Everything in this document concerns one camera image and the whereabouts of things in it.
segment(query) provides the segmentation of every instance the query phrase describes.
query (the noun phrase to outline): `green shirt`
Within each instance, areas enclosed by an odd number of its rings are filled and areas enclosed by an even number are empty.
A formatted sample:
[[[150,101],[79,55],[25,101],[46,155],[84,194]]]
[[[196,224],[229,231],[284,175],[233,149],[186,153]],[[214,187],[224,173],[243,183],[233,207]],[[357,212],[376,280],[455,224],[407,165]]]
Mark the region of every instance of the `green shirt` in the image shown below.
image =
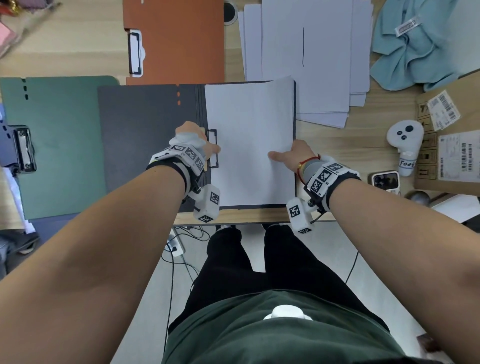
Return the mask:
[[[290,304],[312,318],[264,320]],[[265,291],[211,304],[176,327],[162,363],[352,363],[399,358],[392,336],[369,317],[298,291]]]

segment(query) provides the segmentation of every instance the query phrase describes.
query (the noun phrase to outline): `floor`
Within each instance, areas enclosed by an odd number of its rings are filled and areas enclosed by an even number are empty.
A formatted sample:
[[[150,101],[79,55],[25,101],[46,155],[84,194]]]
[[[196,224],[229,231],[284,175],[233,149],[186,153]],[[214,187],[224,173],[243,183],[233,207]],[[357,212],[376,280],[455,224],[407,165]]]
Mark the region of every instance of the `floor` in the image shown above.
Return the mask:
[[[250,258],[253,270],[265,272],[262,226],[241,225],[237,228],[242,232],[242,245]],[[206,231],[213,234],[215,228],[207,227]],[[319,260],[343,280],[347,278],[357,250],[336,222],[317,223],[312,233],[300,237]],[[207,243],[187,236],[180,236],[180,239],[185,247],[186,262],[200,270],[206,260]],[[167,252],[163,257],[171,260]],[[181,258],[176,257],[175,261],[180,262]],[[171,277],[172,264],[160,260],[112,364],[160,362],[167,325]],[[186,267],[175,264],[170,322],[182,312],[191,285],[192,281]],[[422,356],[416,337],[425,331],[378,279],[361,255],[348,285],[368,309],[387,323],[393,337],[407,355]]]

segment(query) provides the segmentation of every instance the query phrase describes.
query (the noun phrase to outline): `wood grain surface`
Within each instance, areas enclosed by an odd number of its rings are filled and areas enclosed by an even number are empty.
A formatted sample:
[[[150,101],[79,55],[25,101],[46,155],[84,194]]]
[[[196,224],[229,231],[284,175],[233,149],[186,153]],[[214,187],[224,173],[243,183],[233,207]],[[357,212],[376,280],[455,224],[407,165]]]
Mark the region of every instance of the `wood grain surface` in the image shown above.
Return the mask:
[[[385,0],[373,0],[377,14]],[[237,0],[240,10],[254,0]],[[225,27],[225,81],[244,81],[238,22]],[[122,85],[128,76],[127,35],[123,29],[121,0],[63,0],[59,7],[4,59],[0,77],[113,75]],[[382,90],[372,80],[363,108],[351,108],[345,129],[297,121],[297,138],[314,152],[328,154],[369,173],[396,169],[398,153],[386,141],[388,128],[397,121],[415,119],[415,98],[420,87],[404,91]],[[413,177],[402,178],[402,193],[412,189]],[[17,228],[18,214],[6,198],[0,178],[0,228]],[[326,214],[322,220],[332,220]],[[216,224],[288,221],[286,209],[222,210]],[[192,213],[178,214],[177,225],[199,225]]]

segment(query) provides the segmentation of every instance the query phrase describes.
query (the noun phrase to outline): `clipboard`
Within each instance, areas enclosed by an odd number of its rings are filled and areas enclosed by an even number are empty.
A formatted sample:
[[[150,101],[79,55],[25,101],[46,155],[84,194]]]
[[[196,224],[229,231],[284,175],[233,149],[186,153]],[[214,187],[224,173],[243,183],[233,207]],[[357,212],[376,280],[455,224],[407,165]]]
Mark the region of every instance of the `clipboard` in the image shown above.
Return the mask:
[[[223,0],[123,0],[127,85],[225,79]]]
[[[74,214],[105,196],[96,90],[111,76],[0,78],[26,219]]]
[[[102,86],[98,88],[98,103],[108,192],[143,173],[151,156],[169,146],[175,129],[185,121],[197,123],[206,130],[209,141],[217,142],[217,130],[208,127],[204,84]],[[295,117],[292,123],[295,138]],[[201,186],[211,183],[211,168],[220,164],[221,160],[212,156]],[[179,212],[192,212],[193,206],[194,201],[187,199]],[[282,206],[285,205],[221,209]]]

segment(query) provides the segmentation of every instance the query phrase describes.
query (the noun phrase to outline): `foot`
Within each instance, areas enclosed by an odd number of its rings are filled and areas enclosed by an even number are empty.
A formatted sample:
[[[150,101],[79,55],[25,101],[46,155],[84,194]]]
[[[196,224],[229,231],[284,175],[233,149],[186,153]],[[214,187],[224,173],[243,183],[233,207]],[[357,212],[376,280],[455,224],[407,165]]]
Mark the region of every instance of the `foot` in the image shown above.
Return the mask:
[[[215,232],[226,229],[226,228],[234,228],[236,229],[236,225],[215,225]]]
[[[270,226],[274,226],[274,225],[280,225],[279,223],[277,222],[271,222],[269,224],[262,224],[262,226],[264,227],[265,231],[267,231],[267,229],[270,227]]]

